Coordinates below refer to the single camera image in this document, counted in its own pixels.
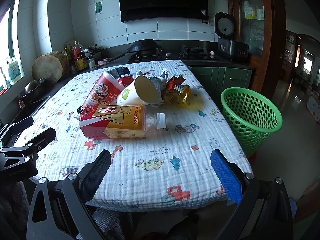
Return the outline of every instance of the green logo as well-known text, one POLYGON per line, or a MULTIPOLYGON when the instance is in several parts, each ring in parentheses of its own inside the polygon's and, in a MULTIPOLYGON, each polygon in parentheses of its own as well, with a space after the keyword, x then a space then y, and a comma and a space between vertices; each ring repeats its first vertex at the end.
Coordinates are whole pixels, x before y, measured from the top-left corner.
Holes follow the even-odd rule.
POLYGON ((122 98, 126 100, 128 98, 130 89, 125 89, 122 93, 122 98))

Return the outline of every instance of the sink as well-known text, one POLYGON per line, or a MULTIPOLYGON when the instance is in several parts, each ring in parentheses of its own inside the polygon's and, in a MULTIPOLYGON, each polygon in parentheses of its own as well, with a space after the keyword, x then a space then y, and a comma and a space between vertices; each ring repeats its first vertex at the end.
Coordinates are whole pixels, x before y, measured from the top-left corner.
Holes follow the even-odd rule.
MULTIPOLYGON (((46 97, 33 103, 27 103, 25 107, 17 113, 12 123, 20 122, 29 116, 34 117, 41 107, 49 100, 49 98, 50 97, 46 97)), ((12 136, 6 147, 13 147, 19 136, 20 134, 12 136)))

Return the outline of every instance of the wooden chopping block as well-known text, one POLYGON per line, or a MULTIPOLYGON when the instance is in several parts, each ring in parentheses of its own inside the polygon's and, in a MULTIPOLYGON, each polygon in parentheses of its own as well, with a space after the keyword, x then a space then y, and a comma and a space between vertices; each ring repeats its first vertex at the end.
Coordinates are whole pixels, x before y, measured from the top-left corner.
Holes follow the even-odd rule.
POLYGON ((69 72, 69 61, 66 55, 52 51, 37 58, 32 65, 33 79, 46 78, 50 84, 55 84, 69 72))

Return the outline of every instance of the green cabinet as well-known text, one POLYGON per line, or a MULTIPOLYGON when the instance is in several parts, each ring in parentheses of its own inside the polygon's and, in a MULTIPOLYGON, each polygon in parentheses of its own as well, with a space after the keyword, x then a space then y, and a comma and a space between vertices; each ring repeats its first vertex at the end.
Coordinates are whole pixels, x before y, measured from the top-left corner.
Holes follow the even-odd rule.
POLYGON ((231 67, 192 66, 191 72, 221 109, 220 96, 230 87, 248 88, 252 70, 231 67))

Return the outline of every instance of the white tablecloth with cartoon print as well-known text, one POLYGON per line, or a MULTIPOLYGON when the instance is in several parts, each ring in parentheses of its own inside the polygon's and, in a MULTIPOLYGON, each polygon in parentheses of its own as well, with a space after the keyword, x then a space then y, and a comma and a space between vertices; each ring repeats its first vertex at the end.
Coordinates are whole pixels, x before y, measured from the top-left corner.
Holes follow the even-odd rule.
POLYGON ((189 108, 162 105, 165 129, 146 139, 87 139, 79 128, 77 108, 103 70, 76 76, 59 90, 35 115, 34 125, 22 132, 22 146, 44 129, 52 127, 56 139, 39 152, 38 174, 50 181, 64 179, 93 162, 106 149, 112 163, 94 198, 87 204, 118 211, 155 211, 198 208, 226 199, 210 164, 212 150, 219 149, 229 162, 251 172, 247 158, 215 103, 191 71, 180 60, 126 65, 159 76, 163 68, 169 78, 182 74, 191 86, 189 108))

